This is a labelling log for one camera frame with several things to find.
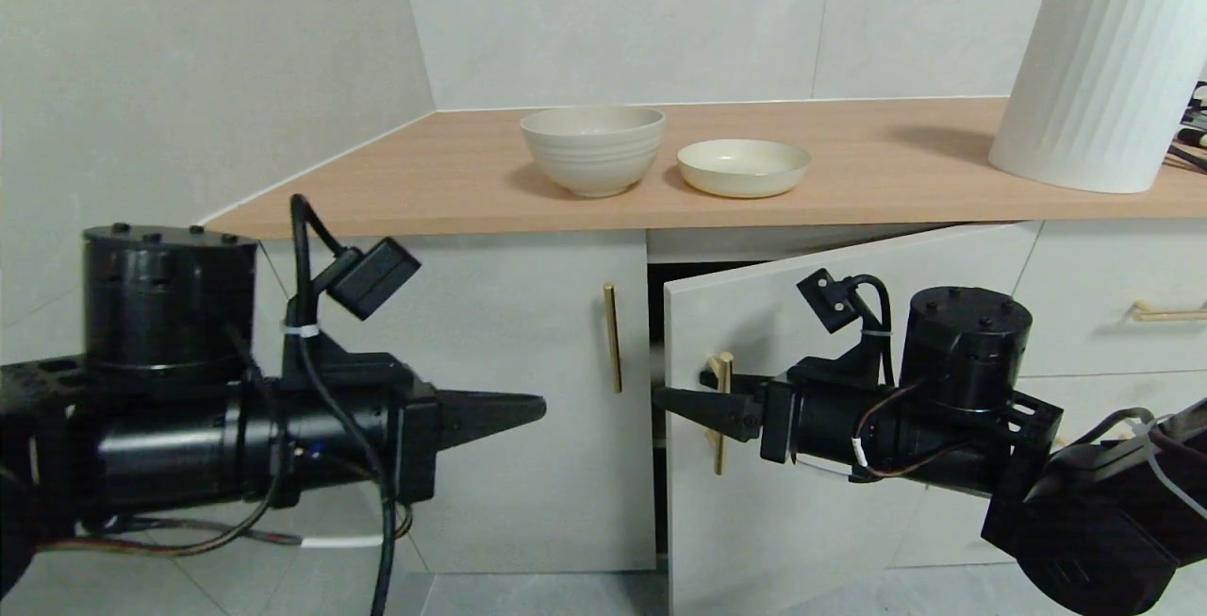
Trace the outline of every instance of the tiled wall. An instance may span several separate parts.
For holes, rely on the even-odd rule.
[[[1039,6],[1039,0],[412,2],[442,110],[1002,95],[1010,91]]]
[[[86,226],[192,223],[432,109],[407,0],[0,0],[0,30],[6,361],[80,349]],[[322,492],[262,525],[369,534],[367,500]],[[416,615],[431,577],[398,552],[390,614]],[[46,554],[0,612],[362,614],[375,556]]]

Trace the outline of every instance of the floor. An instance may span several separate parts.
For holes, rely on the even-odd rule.
[[[1207,612],[1207,563],[1183,569],[1148,616]],[[437,576],[422,616],[665,616],[664,575]],[[1013,564],[893,569],[775,616],[1068,616]]]

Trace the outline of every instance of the gold handle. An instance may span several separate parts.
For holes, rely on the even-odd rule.
[[[620,332],[616,325],[616,285],[604,284],[604,315],[607,318],[607,351],[612,356],[612,390],[624,390],[620,378]]]
[[[1136,309],[1132,313],[1132,320],[1142,324],[1158,321],[1207,321],[1207,307],[1202,309],[1159,310],[1153,309],[1153,306],[1148,301],[1136,301],[1132,307]]]
[[[709,359],[709,368],[717,376],[717,391],[729,394],[734,385],[734,355],[723,351]],[[712,471],[719,477],[725,471],[725,437],[716,430],[709,430],[709,443],[712,444]]]

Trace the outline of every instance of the ceramic bowl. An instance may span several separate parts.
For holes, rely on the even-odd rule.
[[[538,168],[578,196],[624,192],[649,170],[666,115],[637,105],[541,110],[520,121]]]
[[[682,147],[678,161],[683,180],[696,190],[757,199],[795,187],[810,156],[793,144],[770,140],[709,140]]]

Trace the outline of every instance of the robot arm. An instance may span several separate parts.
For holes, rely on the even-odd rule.
[[[336,258],[313,281],[309,258],[299,265],[311,303],[290,302],[280,378],[260,374],[247,343],[255,240],[199,226],[84,232],[84,354],[0,368],[0,594],[42,550],[216,550],[252,533],[258,515],[191,546],[106,536],[156,522],[139,517],[148,512],[247,500],[262,513],[315,488],[381,486],[368,460],[384,466],[392,518],[395,504],[433,498],[441,451],[544,415],[543,397],[437,389],[389,354],[349,353],[319,331],[320,294],[363,320],[420,265],[392,239],[366,252],[339,246],[298,199],[296,216]],[[304,244],[303,233],[308,255]],[[385,525],[383,556],[391,534]]]
[[[887,307],[871,314],[861,284],[887,298],[868,275],[820,271],[798,284],[830,333],[862,320],[861,341],[841,358],[806,358],[776,377],[736,374],[729,394],[659,389],[654,403],[759,440],[772,463],[807,454],[850,465],[852,483],[905,477],[989,498],[982,537],[1083,616],[1143,614],[1179,566],[1207,557],[1207,400],[1160,424],[1143,409],[1120,412],[1054,454],[1062,411],[1014,390],[1026,307],[981,289],[923,290],[910,302],[900,382],[886,387]],[[707,370],[700,383],[718,385]],[[1148,432],[1092,443],[1124,417],[1144,417]]]

